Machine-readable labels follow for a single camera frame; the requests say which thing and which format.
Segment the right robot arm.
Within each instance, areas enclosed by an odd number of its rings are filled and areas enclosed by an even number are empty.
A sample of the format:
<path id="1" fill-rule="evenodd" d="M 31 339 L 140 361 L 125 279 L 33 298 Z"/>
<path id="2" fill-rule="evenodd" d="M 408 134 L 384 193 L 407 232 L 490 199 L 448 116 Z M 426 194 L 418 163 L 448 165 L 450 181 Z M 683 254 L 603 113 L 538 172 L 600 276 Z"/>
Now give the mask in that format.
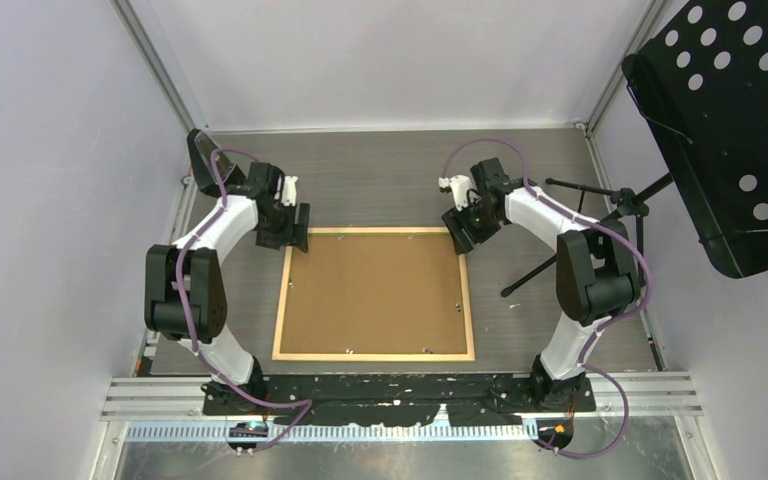
<path id="1" fill-rule="evenodd" d="M 529 180 L 510 177 L 497 158 L 479 162 L 467 175 L 443 175 L 438 187 L 453 198 L 442 220 L 456 254 L 467 254 L 504 225 L 526 229 L 554 251 L 561 316 L 532 364 L 528 398 L 549 411 L 571 403 L 601 328 L 640 297 L 635 253 L 623 224 L 599 222 L 562 205 Z"/>

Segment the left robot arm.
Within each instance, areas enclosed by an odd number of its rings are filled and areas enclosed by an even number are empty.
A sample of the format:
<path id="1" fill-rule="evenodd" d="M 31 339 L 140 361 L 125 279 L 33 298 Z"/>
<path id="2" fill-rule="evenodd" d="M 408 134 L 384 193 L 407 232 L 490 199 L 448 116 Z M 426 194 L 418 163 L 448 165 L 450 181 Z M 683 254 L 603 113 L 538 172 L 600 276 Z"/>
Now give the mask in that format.
<path id="1" fill-rule="evenodd" d="M 228 396 L 244 414 L 268 406 L 257 358 L 227 325 L 229 306 L 221 267 L 247 234 L 258 246 L 308 249 L 310 206 L 298 201 L 298 179 L 270 163 L 247 172 L 222 157 L 193 170 L 197 186 L 215 197 L 210 212 L 189 232 L 146 254 L 145 323 L 175 341 L 209 371 L 214 398 Z"/>

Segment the black wedge object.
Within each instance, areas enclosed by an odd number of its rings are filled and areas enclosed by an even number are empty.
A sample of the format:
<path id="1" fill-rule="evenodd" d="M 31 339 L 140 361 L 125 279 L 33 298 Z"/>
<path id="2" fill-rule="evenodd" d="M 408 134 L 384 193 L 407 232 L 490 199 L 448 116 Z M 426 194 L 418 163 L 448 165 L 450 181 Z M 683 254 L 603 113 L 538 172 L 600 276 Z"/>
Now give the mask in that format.
<path id="1" fill-rule="evenodd" d="M 198 190 L 209 197 L 220 198 L 219 180 L 211 160 L 211 155 L 219 146 L 207 132 L 196 128 L 188 133 L 186 144 L 192 177 Z M 245 182 L 246 175 L 243 170 L 233 163 L 225 153 L 218 154 L 215 165 L 228 194 L 231 194 Z"/>

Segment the black music stand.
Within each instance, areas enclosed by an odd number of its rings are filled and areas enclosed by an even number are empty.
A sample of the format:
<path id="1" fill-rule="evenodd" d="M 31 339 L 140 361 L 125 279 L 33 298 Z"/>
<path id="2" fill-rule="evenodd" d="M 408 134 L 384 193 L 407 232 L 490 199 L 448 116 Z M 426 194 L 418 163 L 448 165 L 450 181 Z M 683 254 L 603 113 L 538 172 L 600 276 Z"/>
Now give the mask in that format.
<path id="1" fill-rule="evenodd" d="M 768 1 L 689 1 L 621 65 L 712 266 L 768 271 Z"/>

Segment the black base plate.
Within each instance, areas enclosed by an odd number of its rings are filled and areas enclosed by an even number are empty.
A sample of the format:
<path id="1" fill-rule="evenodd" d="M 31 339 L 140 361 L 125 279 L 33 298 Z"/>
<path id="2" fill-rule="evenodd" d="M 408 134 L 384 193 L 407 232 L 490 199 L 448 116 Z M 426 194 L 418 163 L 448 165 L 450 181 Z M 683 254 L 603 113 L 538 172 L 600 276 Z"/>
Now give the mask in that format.
<path id="1" fill-rule="evenodd" d="M 527 375 L 340 374 L 272 375 L 259 381 L 251 402 L 229 386 L 201 384 L 206 416 L 253 415 L 280 426 L 426 426 L 445 413 L 457 426 L 513 425 L 519 415 L 596 409 L 588 380 L 559 395 L 539 397 Z"/>

